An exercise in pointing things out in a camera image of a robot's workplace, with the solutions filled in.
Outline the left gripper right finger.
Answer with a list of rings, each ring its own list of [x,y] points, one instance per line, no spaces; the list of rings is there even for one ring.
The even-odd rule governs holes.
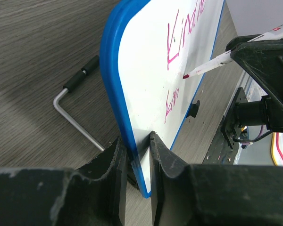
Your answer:
[[[150,133],[155,226],[283,226],[283,167],[188,164]]]

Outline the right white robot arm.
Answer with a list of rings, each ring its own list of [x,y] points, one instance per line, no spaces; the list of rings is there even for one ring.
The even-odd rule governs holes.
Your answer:
[[[235,116],[242,126],[266,125],[283,133],[283,39],[252,42],[252,38],[236,37],[226,50],[267,95],[260,101],[238,104]]]

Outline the blue framed whiteboard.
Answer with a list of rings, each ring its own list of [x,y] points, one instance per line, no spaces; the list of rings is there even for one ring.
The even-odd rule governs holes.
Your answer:
[[[222,0],[122,0],[106,22],[100,72],[143,197],[151,195],[149,135],[172,148],[209,61]]]

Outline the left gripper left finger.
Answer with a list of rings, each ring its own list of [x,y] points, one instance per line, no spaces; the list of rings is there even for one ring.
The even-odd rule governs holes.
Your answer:
[[[126,185],[121,138],[78,169],[0,168],[0,226],[122,226]]]

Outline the pink capped marker pen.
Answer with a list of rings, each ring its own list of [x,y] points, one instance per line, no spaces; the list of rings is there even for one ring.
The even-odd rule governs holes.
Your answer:
[[[262,40],[281,40],[283,39],[283,25],[276,27],[264,34],[261,34],[248,42],[262,41]],[[229,62],[233,61],[230,57],[231,50],[222,53],[210,61],[203,63],[202,65],[196,67],[194,70],[183,76],[183,79],[187,79],[196,75],[200,75],[211,71],[215,68],[221,67]]]

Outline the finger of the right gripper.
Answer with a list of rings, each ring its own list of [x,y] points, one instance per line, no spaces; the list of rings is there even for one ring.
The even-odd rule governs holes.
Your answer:
[[[233,38],[225,50],[283,110],[283,39],[250,42],[255,37]]]

